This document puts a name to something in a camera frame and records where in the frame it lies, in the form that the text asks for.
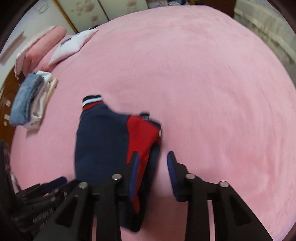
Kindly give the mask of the navy and red sweatshirt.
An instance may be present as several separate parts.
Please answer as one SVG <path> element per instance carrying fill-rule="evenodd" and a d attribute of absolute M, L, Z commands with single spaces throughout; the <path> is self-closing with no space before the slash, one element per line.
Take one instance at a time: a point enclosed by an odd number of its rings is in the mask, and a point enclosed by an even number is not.
<path fill-rule="evenodd" d="M 76 134 L 75 175 L 88 184 L 105 184 L 138 153 L 132 196 L 120 204 L 120 224 L 138 232 L 144 221 L 152 181 L 158 165 L 162 126 L 149 113 L 130 115 L 111 110 L 100 95 L 82 100 Z"/>

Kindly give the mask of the brown wooden headboard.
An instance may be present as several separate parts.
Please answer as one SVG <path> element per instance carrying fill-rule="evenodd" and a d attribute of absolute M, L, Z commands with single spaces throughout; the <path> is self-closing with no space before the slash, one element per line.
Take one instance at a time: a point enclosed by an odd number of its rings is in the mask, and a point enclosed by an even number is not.
<path fill-rule="evenodd" d="M 15 77 L 14 68 L 11 69 L 10 73 L 6 77 L 3 86 L 1 88 L 1 141 L 4 141 L 8 146 L 11 146 L 15 127 L 9 124 L 10 112 L 13 101 L 20 88 L 20 83 L 24 80 L 24 76 L 21 75 L 20 80 Z"/>

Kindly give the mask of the folded white beige garment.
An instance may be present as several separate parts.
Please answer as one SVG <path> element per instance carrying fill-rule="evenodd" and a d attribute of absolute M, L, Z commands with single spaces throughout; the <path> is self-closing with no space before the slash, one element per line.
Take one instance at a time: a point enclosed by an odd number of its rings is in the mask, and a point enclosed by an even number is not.
<path fill-rule="evenodd" d="M 45 117 L 46 107 L 58 84 L 58 79 L 54 78 L 52 73 L 39 70 L 37 74 L 43 77 L 44 84 L 31 104 L 30 121 L 24 125 L 27 130 L 37 130 L 40 128 Z"/>

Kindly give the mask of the folded light blue garment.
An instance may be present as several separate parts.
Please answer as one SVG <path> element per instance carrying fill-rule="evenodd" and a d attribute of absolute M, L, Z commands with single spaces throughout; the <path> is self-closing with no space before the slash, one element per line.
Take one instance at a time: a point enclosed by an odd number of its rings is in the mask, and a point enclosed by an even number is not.
<path fill-rule="evenodd" d="M 9 119 L 10 125 L 23 126 L 30 121 L 31 104 L 43 85 L 44 78 L 40 74 L 30 73 L 25 78 L 13 101 Z"/>

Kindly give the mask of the pink fleece bed sheet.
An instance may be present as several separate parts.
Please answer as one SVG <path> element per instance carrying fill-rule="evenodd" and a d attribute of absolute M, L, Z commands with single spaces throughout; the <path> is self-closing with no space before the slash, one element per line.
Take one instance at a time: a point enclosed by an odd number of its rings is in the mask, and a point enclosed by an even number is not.
<path fill-rule="evenodd" d="M 37 132 L 16 128 L 11 167 L 27 188 L 74 177 L 82 99 L 150 113 L 162 151 L 142 228 L 123 240 L 183 240 L 187 204 L 175 200 L 167 153 L 207 182 L 225 180 L 274 240 L 295 223 L 295 87 L 253 32 L 207 6 L 167 6 L 98 27 L 52 72 L 58 85 Z"/>

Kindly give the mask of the folded pink quilt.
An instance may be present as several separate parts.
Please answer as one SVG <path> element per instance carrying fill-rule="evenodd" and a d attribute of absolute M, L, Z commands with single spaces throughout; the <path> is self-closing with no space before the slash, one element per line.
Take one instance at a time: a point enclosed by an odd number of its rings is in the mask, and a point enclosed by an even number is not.
<path fill-rule="evenodd" d="M 14 74 L 16 78 L 25 76 L 37 67 L 41 59 L 66 36 L 62 26 L 50 26 L 39 32 L 16 55 Z"/>

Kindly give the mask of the white embroidered pillow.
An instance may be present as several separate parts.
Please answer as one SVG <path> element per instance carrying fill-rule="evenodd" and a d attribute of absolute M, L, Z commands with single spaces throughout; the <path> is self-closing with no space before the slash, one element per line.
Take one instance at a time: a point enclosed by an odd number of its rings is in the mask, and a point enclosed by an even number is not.
<path fill-rule="evenodd" d="M 83 32 L 77 33 L 68 39 L 65 39 L 57 47 L 51 59 L 49 60 L 49 65 L 56 64 L 71 55 L 79 52 L 80 49 L 98 32 L 97 29 L 85 30 Z"/>

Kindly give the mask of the floral wardrobe doors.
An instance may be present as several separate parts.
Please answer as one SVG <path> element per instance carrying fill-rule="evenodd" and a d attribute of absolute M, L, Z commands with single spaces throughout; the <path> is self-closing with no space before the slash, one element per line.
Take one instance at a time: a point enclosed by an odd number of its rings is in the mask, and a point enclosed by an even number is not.
<path fill-rule="evenodd" d="M 77 32 L 107 23 L 110 20 L 148 9 L 146 1 L 64 0 L 55 1 Z"/>

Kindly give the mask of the white lace curtain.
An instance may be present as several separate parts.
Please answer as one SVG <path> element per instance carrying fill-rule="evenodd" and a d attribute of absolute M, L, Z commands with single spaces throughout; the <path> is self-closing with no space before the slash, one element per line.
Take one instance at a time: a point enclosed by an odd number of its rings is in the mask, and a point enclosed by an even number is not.
<path fill-rule="evenodd" d="M 239 0 L 234 19 L 259 36 L 291 73 L 295 73 L 295 33 L 268 1 Z"/>

